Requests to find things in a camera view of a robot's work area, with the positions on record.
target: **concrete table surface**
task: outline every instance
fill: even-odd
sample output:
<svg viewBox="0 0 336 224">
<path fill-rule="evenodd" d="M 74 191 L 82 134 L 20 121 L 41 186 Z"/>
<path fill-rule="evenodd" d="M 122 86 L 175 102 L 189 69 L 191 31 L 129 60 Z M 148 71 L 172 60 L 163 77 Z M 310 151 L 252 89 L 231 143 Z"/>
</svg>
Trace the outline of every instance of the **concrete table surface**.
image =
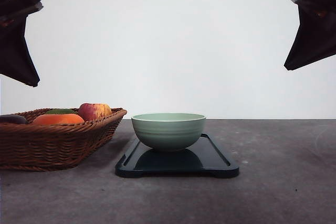
<svg viewBox="0 0 336 224">
<path fill-rule="evenodd" d="M 118 177 L 135 138 L 123 120 L 74 169 L 0 171 L 0 223 L 336 223 L 336 120 L 207 120 L 205 132 L 238 177 Z"/>
</svg>

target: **dark green tray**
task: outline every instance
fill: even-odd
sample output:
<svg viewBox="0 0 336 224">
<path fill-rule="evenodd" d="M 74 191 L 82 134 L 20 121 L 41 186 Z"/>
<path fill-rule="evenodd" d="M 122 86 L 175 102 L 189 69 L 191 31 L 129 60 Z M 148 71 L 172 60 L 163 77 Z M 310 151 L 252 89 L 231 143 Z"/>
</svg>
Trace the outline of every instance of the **dark green tray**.
<svg viewBox="0 0 336 224">
<path fill-rule="evenodd" d="M 232 178 L 239 166 L 224 149 L 219 149 L 208 134 L 192 146 L 177 152 L 158 152 L 135 139 L 115 166 L 116 175 L 138 178 L 154 175 L 210 175 Z"/>
</svg>

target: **bowl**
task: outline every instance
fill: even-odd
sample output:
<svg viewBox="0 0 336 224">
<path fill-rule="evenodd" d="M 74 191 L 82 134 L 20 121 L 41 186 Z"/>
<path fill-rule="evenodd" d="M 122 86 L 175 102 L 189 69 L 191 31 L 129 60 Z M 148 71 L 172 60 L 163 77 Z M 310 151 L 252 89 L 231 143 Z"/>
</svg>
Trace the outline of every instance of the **bowl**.
<svg viewBox="0 0 336 224">
<path fill-rule="evenodd" d="M 194 144 L 203 133 L 205 116 L 188 113 L 155 113 L 132 117 L 136 136 L 158 151 L 179 151 Z"/>
</svg>

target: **orange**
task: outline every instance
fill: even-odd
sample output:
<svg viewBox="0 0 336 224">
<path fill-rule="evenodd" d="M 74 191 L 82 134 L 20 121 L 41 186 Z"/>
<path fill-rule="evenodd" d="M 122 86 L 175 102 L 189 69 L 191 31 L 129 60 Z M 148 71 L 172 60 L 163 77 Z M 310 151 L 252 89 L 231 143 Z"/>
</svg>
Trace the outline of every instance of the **orange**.
<svg viewBox="0 0 336 224">
<path fill-rule="evenodd" d="M 71 124 L 83 123 L 84 120 L 76 114 L 44 114 L 36 117 L 32 124 L 51 125 L 51 124 Z"/>
</svg>

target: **dark eggplant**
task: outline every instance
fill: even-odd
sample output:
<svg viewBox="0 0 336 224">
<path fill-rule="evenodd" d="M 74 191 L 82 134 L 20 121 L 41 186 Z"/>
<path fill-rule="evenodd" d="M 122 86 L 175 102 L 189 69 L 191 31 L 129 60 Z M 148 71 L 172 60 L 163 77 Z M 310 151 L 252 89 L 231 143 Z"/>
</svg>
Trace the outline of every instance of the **dark eggplant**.
<svg viewBox="0 0 336 224">
<path fill-rule="evenodd" d="M 0 115 L 0 123 L 28 124 L 28 121 L 20 115 Z"/>
</svg>

